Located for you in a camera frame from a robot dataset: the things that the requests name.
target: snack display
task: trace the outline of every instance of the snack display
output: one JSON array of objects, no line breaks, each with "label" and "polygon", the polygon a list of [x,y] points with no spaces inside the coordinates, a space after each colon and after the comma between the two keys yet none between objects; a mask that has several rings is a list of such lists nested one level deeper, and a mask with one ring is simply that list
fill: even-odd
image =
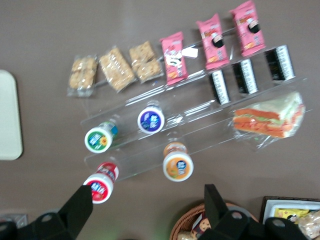
[{"label": "snack display", "polygon": [[264,36],[260,30],[257,10],[253,1],[249,0],[230,11],[236,31],[240,38],[242,55],[248,56],[266,47]]},{"label": "snack display", "polygon": [[162,75],[160,63],[149,41],[130,48],[129,53],[132,69],[142,83]]},{"label": "snack display", "polygon": [[99,62],[106,80],[117,92],[136,80],[134,72],[117,47],[100,57]]},{"label": "snack display", "polygon": [[97,66],[95,56],[76,57],[71,69],[67,96],[89,97],[93,92]]},{"label": "snack display", "polygon": [[105,121],[86,133],[84,144],[89,151],[100,154],[110,148],[117,134],[117,126],[112,121]]},{"label": "snack display", "polygon": [[320,236],[320,210],[312,211],[298,220],[298,226],[305,236],[314,239]]},{"label": "snack display", "polygon": [[181,142],[171,142],[163,151],[163,173],[173,182],[188,179],[194,171],[194,163],[187,154],[187,148]]},{"label": "snack display", "polygon": [[216,13],[207,21],[197,21],[202,37],[203,49],[206,57],[205,68],[216,69],[229,63],[219,15]]},{"label": "snack display", "polygon": [[165,125],[165,121],[165,115],[157,101],[148,102],[137,118],[139,129],[146,134],[160,132]]},{"label": "snack display", "polygon": [[295,77],[287,45],[278,46],[264,54],[274,81],[285,81]]},{"label": "snack display", "polygon": [[258,91],[250,59],[233,64],[232,69],[240,93],[254,94]]},{"label": "snack display", "polygon": [[201,237],[202,234],[204,234],[204,232],[207,229],[211,229],[211,225],[210,225],[209,219],[206,217],[206,213],[203,212],[200,214],[200,216],[192,225],[192,230],[191,230],[192,238],[194,240],[197,240],[198,238]]},{"label": "snack display", "polygon": [[220,105],[230,102],[228,89],[225,83],[224,75],[221,70],[209,74],[209,81],[212,87],[213,95]]},{"label": "snack display", "polygon": [[182,56],[183,39],[182,31],[160,39],[168,85],[178,83],[188,77],[185,58]]},{"label": "snack display", "polygon": [[299,92],[294,91],[236,110],[233,126],[237,130],[275,138],[291,137],[298,130],[305,109]]},{"label": "snack display", "polygon": [[118,176],[118,167],[112,162],[104,162],[87,178],[83,185],[91,186],[93,204],[102,204],[110,198]]}]

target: tabletop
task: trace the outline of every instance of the tabletop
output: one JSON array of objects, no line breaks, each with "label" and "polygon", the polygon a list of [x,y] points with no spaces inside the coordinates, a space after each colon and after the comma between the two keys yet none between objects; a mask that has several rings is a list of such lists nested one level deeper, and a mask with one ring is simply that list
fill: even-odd
[{"label": "tabletop", "polygon": [[[0,161],[0,213],[26,213],[33,221],[62,207],[92,173],[80,125],[86,106],[67,97],[75,56],[102,55],[113,46],[128,51],[146,40],[160,48],[160,38],[179,31],[187,46],[200,39],[196,21],[219,13],[222,28],[232,28],[229,11],[243,2],[2,0],[0,69],[16,79],[23,154]],[[196,153],[194,172],[183,182],[167,180],[161,167],[116,182],[79,240],[168,239],[177,219],[203,200],[204,184],[215,184],[224,199],[257,218],[264,196],[320,198],[320,1],[254,2],[266,45],[286,44],[296,75],[308,78],[302,97],[312,111],[296,135],[259,152],[228,141]],[[108,104],[123,104],[144,88],[112,92]]]}]

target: yellow package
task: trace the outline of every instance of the yellow package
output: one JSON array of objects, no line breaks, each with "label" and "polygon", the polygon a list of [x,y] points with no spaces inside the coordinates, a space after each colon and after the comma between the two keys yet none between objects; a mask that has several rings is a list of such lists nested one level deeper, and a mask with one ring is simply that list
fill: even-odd
[{"label": "yellow package", "polygon": [[288,219],[289,221],[297,224],[298,219],[306,216],[309,212],[309,209],[276,208],[274,217]]}]

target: pink snack package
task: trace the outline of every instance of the pink snack package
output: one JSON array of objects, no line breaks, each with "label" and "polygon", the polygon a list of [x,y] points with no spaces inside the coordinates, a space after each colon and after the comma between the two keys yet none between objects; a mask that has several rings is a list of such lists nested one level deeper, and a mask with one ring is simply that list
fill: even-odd
[{"label": "pink snack package", "polygon": [[160,39],[168,85],[175,84],[188,77],[185,58],[182,56],[183,39],[182,31]]},{"label": "pink snack package", "polygon": [[206,57],[205,68],[207,70],[216,69],[229,63],[219,15],[216,13],[209,20],[197,21],[196,24],[199,27],[202,37]]},{"label": "pink snack package", "polygon": [[249,0],[230,12],[240,37],[242,56],[248,56],[265,48],[255,4]]}]

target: blue label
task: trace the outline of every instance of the blue label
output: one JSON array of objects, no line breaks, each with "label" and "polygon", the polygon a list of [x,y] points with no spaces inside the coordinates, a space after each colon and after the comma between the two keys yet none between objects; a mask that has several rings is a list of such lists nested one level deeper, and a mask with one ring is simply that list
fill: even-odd
[{"label": "blue label", "polygon": [[161,118],[154,111],[146,111],[140,118],[141,126],[148,132],[155,132],[161,126]]},{"label": "blue label", "polygon": [[178,168],[178,175],[182,175],[182,174],[185,174],[185,169],[187,167],[187,164],[185,161],[178,161],[176,163],[176,167]]},{"label": "blue label", "polygon": [[114,126],[113,128],[111,128],[111,133],[113,135],[113,137],[117,136],[118,134],[118,128],[116,126]]}]

